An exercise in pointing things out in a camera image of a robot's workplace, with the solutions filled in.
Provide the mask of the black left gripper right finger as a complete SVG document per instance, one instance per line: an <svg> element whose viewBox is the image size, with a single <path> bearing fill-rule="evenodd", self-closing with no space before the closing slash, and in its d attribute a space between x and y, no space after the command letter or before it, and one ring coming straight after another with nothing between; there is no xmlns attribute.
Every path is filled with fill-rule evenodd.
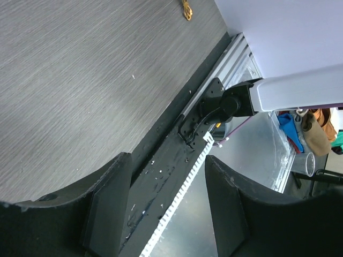
<svg viewBox="0 0 343 257"><path fill-rule="evenodd" d="M300 200L213 155L205 177L219 256L342 256L342 187Z"/></svg>

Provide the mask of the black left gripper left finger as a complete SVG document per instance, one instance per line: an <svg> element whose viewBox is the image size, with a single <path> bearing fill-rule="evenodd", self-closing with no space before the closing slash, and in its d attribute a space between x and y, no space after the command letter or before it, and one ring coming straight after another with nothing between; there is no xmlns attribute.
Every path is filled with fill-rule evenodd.
<svg viewBox="0 0 343 257"><path fill-rule="evenodd" d="M1 202L1 256L118 256L132 158L37 201Z"/></svg>

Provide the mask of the gold fork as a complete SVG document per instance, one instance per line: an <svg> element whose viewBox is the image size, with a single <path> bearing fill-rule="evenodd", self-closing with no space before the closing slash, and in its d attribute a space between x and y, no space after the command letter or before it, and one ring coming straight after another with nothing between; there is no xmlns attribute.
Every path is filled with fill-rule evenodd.
<svg viewBox="0 0 343 257"><path fill-rule="evenodd" d="M187 21L190 21L193 15L193 11L190 7L188 0L182 0L183 15Z"/></svg>

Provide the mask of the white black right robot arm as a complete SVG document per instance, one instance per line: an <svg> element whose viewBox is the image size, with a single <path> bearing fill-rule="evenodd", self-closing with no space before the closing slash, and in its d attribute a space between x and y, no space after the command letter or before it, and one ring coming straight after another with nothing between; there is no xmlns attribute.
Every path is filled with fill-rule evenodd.
<svg viewBox="0 0 343 257"><path fill-rule="evenodd" d="M341 64L241 82L202 100L199 114L212 125L259 112L331 107L342 107Z"/></svg>

